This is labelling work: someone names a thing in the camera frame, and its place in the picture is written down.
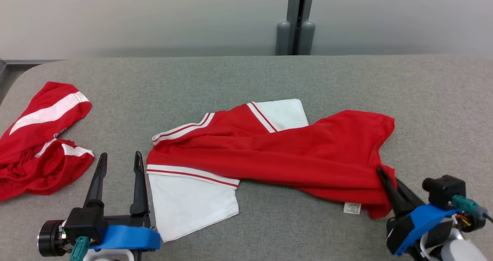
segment clothing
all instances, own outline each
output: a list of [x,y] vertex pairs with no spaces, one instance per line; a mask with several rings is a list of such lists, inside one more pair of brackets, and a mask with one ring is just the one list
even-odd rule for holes
[[[240,135],[265,133],[266,129],[273,132],[274,128],[283,131],[308,125],[303,105],[297,99],[256,103],[256,107],[265,118],[259,115],[259,111],[252,104],[249,106],[253,108],[249,112],[260,116],[259,120],[266,126],[249,124],[248,114],[246,117],[245,114],[224,116],[223,118],[229,121],[224,121],[225,124],[228,124],[232,131],[239,127],[234,131],[239,131]],[[160,133],[153,137],[153,141],[157,145],[160,140],[176,139],[197,129],[206,129],[211,126],[213,117],[218,119],[221,116],[217,113],[207,114],[198,124],[185,124]],[[152,163],[154,154],[153,149],[148,158],[147,173],[153,195],[156,227],[164,242],[176,240],[238,214],[235,192],[240,179],[222,177],[187,166]]]
[[163,206],[156,210],[158,229],[167,231],[160,224],[173,226],[168,217],[182,214],[172,214],[174,206],[168,206],[171,211],[164,210],[166,202],[173,201],[171,189],[176,187],[160,190],[166,189],[167,183],[157,182],[157,175],[229,188],[233,191],[230,201],[239,179],[249,178],[285,184],[324,199],[361,203],[373,219],[387,215],[391,206],[377,167],[387,172],[395,186],[396,179],[394,170],[381,163],[378,150],[391,135],[394,120],[382,114],[345,110],[310,126],[282,127],[295,119],[285,115],[290,113],[286,110],[290,109],[284,108],[282,101],[270,102],[268,108],[263,103],[243,104],[206,114],[199,124],[183,125],[153,137],[148,174],[154,206]]
[[92,151],[57,137],[90,109],[74,86],[44,85],[0,139],[0,200],[24,192],[52,194],[88,169]]

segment care label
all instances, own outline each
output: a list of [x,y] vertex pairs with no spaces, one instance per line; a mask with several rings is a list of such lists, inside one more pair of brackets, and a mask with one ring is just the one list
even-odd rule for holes
[[361,203],[344,203],[344,212],[348,214],[359,215],[361,211]]

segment printed logo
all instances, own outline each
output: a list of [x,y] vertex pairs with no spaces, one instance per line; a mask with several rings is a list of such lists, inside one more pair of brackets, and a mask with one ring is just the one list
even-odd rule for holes
[[64,132],[64,131],[66,131],[66,130],[67,130],[67,128],[66,128],[66,127],[64,127],[64,129],[62,129],[61,131],[59,131],[58,133],[56,133],[55,135],[53,135],[53,138],[58,137],[58,135],[60,135],[61,133],[63,133],[63,132]]

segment white wall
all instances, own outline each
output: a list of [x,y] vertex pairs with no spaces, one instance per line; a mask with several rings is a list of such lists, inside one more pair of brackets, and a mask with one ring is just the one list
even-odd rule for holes
[[0,0],[0,58],[273,55],[287,0]]
[[313,0],[312,55],[493,55],[493,0]]

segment gray fabric surface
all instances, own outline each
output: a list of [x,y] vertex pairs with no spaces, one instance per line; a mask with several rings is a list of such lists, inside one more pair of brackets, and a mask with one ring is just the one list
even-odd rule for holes
[[[283,56],[93,59],[44,64],[24,73],[0,107],[5,131],[47,81],[74,84],[93,104],[62,138],[109,154],[103,200],[107,215],[132,201],[134,152],[147,156],[156,133],[205,112],[249,101],[299,98],[308,121],[344,109],[396,118],[381,148],[385,164],[421,198],[425,177],[454,175],[468,196],[493,212],[493,62],[451,56]],[[36,238],[48,219],[65,219],[84,201],[96,161],[51,196],[0,203],[2,259],[50,260]],[[166,243],[144,260],[395,260],[385,220],[343,214],[341,203],[287,187],[243,181],[240,213]],[[493,259],[493,224],[467,234]]]

